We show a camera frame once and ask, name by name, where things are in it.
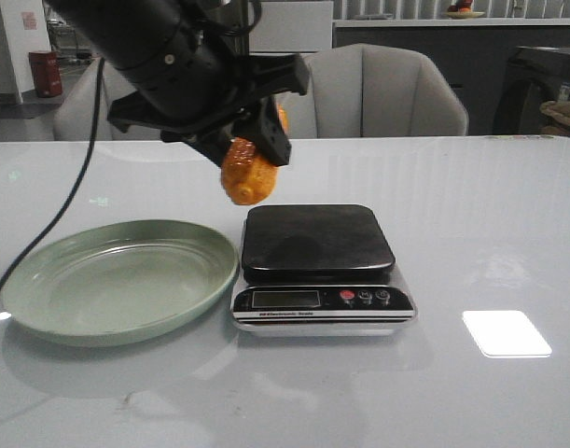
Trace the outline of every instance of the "robotic arm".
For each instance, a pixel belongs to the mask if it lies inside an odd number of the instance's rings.
[[[309,73],[300,56],[236,54],[227,39],[253,25],[229,29],[211,21],[198,0],[48,3],[137,89],[111,106],[108,120],[118,129],[159,129],[162,141],[186,143],[218,166],[239,136],[272,164],[288,164],[291,145],[272,96],[305,94]]]

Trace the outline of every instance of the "red button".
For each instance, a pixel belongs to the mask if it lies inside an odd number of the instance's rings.
[[[351,301],[355,297],[355,293],[349,289],[343,289],[339,295],[344,301]]]

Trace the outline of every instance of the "red trash bin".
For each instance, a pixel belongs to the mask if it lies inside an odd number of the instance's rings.
[[[56,53],[54,51],[31,51],[29,58],[35,94],[41,98],[48,98],[63,93]]]

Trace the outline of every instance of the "chair backrest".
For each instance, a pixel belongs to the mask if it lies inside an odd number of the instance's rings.
[[[79,141],[90,138],[98,64],[99,61],[94,61],[86,69],[57,110],[52,123],[55,140]],[[131,126],[126,133],[122,133],[106,120],[112,102],[133,91],[135,88],[110,63],[104,65],[98,140],[160,139],[160,131],[156,129]]]
[[[468,115],[434,63],[356,44],[306,57],[308,94],[278,95],[292,138],[465,135]]]

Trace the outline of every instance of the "button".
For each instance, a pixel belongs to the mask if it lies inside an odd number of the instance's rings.
[[[355,298],[355,293],[350,289],[343,289],[339,295],[344,301],[352,301]]]
[[[359,289],[359,292],[357,292],[357,297],[363,302],[364,305],[371,305],[371,301],[374,298],[371,292],[367,289]]]
[[[378,289],[376,291],[376,299],[378,299],[382,305],[387,305],[390,302],[390,292],[386,289]]]

